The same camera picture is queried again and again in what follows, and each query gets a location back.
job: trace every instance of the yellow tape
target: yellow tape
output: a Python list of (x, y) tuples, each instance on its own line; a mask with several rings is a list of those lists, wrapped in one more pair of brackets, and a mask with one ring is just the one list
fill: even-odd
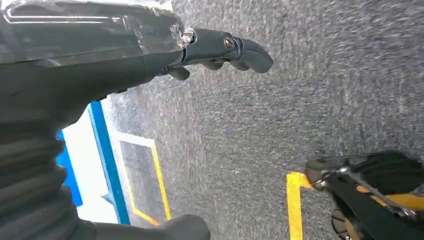
[(156, 176), (157, 181), (159, 183), (160, 194), (162, 195), (163, 209), (165, 210), (166, 219), (170, 220), (171, 217), (171, 209), (168, 204), (167, 192), (165, 191), (164, 178), (162, 176), (161, 165), (159, 163), (158, 151), (156, 150), (155, 142), (153, 142), (153, 146), (150, 147), (151, 155), (153, 156), (154, 167), (156, 168)]
[(300, 172), (287, 175), (287, 208), (290, 240), (303, 240), (301, 187), (312, 188), (308, 178)]

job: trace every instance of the yellow floor marking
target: yellow floor marking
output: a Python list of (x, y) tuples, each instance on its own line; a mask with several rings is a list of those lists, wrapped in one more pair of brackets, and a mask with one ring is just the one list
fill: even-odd
[(162, 195), (163, 209), (165, 210), (166, 219), (170, 220), (171, 217), (171, 209), (168, 204), (167, 192), (165, 191), (164, 178), (162, 176), (161, 165), (159, 164), (158, 151), (156, 150), (155, 142), (153, 142), (153, 146), (150, 147), (151, 155), (153, 156), (154, 167), (156, 168), (156, 176), (157, 181), (159, 182), (160, 194)]
[(121, 168), (122, 169), (122, 173), (123, 173), (123, 177), (124, 177), (124, 184), (128, 190), (128, 196), (129, 196), (129, 205), (131, 207), (131, 211), (139, 216), (140, 218), (146, 220), (147, 222), (149, 222), (150, 224), (154, 225), (154, 226), (159, 226), (160, 223), (158, 221), (156, 221), (155, 219), (153, 219), (152, 217), (150, 217), (149, 215), (145, 214), (144, 212), (140, 211), (137, 207), (136, 207), (136, 201), (134, 200), (134, 196), (133, 196), (133, 190), (131, 189), (131, 184), (130, 184), (130, 180), (128, 178), (128, 172), (127, 169), (125, 168), (125, 164), (124, 164), (124, 159), (122, 157), (122, 149), (121, 146), (119, 144), (115, 144), (117, 149), (117, 154), (119, 154), (118, 160), (119, 163), (121, 164)]
[[(162, 175), (161, 164), (159, 162), (158, 151), (156, 149), (155, 140), (150, 139), (150, 138), (145, 138), (145, 137), (142, 137), (142, 136), (135, 136), (135, 135), (131, 135), (131, 134), (128, 134), (128, 133), (123, 133), (123, 132), (116, 132), (115, 134), (120, 141), (124, 141), (124, 142), (127, 142), (127, 143), (136, 144), (136, 145), (140, 145), (140, 146), (150, 148), (151, 155), (153, 157), (154, 168), (156, 169), (156, 176), (157, 176), (157, 181), (158, 181), (159, 188), (160, 188), (160, 194), (162, 196), (163, 209), (165, 211), (166, 219), (170, 220), (172, 218), (171, 209), (170, 209), (170, 206), (169, 206), (169, 203), (168, 203), (168, 197), (167, 197), (167, 192), (166, 192), (166, 189), (165, 189), (164, 177)], [(133, 208), (132, 210), (133, 210), (134, 213), (136, 213), (136, 212), (142, 213), (141, 211), (139, 211), (136, 208)]]
[(303, 240), (301, 187), (312, 188), (308, 178), (300, 172), (287, 174), (287, 207), (290, 240)]

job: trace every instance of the gray carpet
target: gray carpet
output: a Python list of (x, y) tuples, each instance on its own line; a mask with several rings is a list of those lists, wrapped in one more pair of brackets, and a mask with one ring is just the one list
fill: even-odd
[[(117, 130), (156, 140), (173, 216), (202, 216), (215, 240), (289, 239), (285, 176), (308, 158), (423, 157), (421, 0), (177, 0), (175, 9), (188, 27), (261, 43), (275, 65), (194, 66), (185, 82), (158, 77), (105, 100)], [(154, 173), (138, 174), (152, 160), (123, 149), (139, 208), (163, 222)], [(332, 207), (302, 191), (304, 239), (336, 239)]]

